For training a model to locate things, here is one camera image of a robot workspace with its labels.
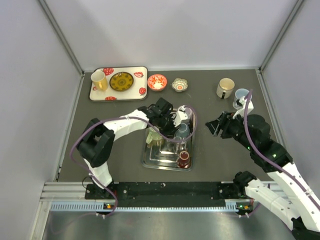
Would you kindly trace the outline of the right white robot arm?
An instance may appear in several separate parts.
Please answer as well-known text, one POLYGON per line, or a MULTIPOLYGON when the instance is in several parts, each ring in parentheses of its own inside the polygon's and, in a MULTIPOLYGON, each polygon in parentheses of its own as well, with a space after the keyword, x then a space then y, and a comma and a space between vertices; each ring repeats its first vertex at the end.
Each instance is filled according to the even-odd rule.
POLYGON ((205 125, 213 136, 234 139, 245 147, 253 162, 277 183, 287 198, 267 188, 248 171, 235 175, 234 194, 258 201, 287 226, 296 240, 318 240, 320 200, 307 189, 307 183, 287 150, 271 139, 271 127, 265 119, 257 114, 244 119, 224 111, 205 125))

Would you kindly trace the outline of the cream speckled mug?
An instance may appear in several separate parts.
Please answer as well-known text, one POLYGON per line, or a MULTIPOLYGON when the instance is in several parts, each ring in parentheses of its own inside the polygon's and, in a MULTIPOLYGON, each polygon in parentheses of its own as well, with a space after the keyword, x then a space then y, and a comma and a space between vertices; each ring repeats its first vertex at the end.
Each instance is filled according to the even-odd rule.
POLYGON ((216 89, 216 94, 220 99, 227 99, 231 96, 235 88, 235 82, 230 78, 222 78, 216 89))

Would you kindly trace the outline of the pale blue footed mug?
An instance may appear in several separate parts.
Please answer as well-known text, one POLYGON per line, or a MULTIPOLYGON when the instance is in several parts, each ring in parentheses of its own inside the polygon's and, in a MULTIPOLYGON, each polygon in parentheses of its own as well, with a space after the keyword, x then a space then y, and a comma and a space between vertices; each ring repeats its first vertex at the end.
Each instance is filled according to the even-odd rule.
POLYGON ((232 106, 234 109, 238 110, 242 108, 242 105, 240 103, 238 103, 238 101, 242 98, 242 97, 246 97, 249 93, 248 89, 245 88, 239 88, 235 91, 234 93, 234 100, 232 103, 232 106))

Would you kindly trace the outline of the grey blue mug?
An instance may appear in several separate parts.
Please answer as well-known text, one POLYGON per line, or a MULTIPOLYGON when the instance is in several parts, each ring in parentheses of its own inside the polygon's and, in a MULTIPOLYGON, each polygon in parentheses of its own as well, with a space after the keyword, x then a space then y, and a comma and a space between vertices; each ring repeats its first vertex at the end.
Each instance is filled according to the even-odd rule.
POLYGON ((190 127, 186 123, 181 123, 179 128, 174 134, 174 140, 176 144, 182 144, 187 142, 187 137, 190 135, 190 127))

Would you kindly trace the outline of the light green mug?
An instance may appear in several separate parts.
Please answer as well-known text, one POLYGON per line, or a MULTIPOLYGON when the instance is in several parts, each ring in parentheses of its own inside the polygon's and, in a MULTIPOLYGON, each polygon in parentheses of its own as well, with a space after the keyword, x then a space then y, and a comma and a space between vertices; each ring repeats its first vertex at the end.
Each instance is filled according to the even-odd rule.
POLYGON ((147 129, 147 137, 145 142, 150 146, 161 146, 164 142, 164 139, 159 133, 156 132, 154 128, 149 127, 147 129))

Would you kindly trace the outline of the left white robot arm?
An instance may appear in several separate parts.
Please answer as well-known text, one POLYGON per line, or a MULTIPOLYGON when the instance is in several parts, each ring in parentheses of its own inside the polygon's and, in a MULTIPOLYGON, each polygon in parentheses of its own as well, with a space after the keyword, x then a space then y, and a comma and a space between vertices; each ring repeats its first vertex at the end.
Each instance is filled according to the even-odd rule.
POLYGON ((97 194, 105 199, 113 194, 113 179, 107 160, 116 140, 147 128, 154 129, 163 139, 169 140, 174 137, 181 123, 188 119, 186 106, 173 111, 173 105, 162 97, 150 106, 141 106, 119 118, 104 122, 92 119, 76 148, 88 167, 89 176, 96 184, 97 194))

